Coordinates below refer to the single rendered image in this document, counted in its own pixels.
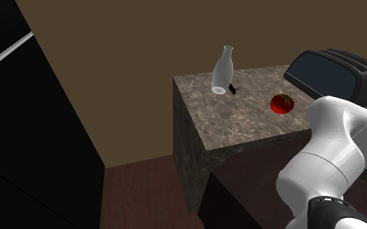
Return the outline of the white glass bottle vase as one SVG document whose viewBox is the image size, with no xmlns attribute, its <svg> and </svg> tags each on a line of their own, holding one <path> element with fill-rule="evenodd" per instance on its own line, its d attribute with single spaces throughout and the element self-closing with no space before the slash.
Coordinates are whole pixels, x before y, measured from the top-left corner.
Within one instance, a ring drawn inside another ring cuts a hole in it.
<svg viewBox="0 0 367 229">
<path fill-rule="evenodd" d="M 212 73 L 211 90 L 217 95 L 223 95 L 228 90 L 233 77 L 232 46 L 225 46 L 223 54 L 216 62 Z"/>
</svg>

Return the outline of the red tomato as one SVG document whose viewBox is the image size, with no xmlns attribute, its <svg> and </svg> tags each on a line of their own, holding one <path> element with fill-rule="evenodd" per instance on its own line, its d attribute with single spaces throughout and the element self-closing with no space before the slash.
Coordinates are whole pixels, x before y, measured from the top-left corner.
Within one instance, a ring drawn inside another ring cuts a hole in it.
<svg viewBox="0 0 367 229">
<path fill-rule="evenodd" d="M 296 101 L 291 97 L 292 93 L 277 94 L 270 101 L 270 108 L 274 113 L 285 115 L 289 113 L 296 104 Z"/>
</svg>

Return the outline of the dark robot stand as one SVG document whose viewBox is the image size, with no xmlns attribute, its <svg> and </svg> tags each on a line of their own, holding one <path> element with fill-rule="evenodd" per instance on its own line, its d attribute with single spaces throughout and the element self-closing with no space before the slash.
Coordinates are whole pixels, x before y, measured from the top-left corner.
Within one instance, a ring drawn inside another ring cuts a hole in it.
<svg viewBox="0 0 367 229">
<path fill-rule="evenodd" d="M 210 174 L 198 217 L 205 229 L 284 229 L 292 219 L 291 211 L 284 204 L 269 201 L 256 205 L 257 210 L 247 209 L 214 175 Z"/>
</svg>

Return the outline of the black toaster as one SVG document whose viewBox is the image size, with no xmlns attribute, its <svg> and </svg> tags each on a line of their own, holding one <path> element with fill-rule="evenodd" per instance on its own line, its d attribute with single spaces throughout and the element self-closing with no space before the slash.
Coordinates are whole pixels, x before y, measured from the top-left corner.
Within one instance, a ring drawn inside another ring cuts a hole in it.
<svg viewBox="0 0 367 229">
<path fill-rule="evenodd" d="M 283 77 L 316 100 L 333 96 L 367 109 L 367 59 L 340 49 L 307 50 Z"/>
</svg>

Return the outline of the black refrigerator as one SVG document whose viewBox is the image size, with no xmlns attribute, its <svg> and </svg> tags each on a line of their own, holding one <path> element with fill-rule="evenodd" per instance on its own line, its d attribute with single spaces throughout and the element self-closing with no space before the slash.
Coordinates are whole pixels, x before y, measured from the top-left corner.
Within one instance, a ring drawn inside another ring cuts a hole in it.
<svg viewBox="0 0 367 229">
<path fill-rule="evenodd" d="M 104 170 L 16 0 L 0 0 L 0 229 L 100 229 Z"/>
</svg>

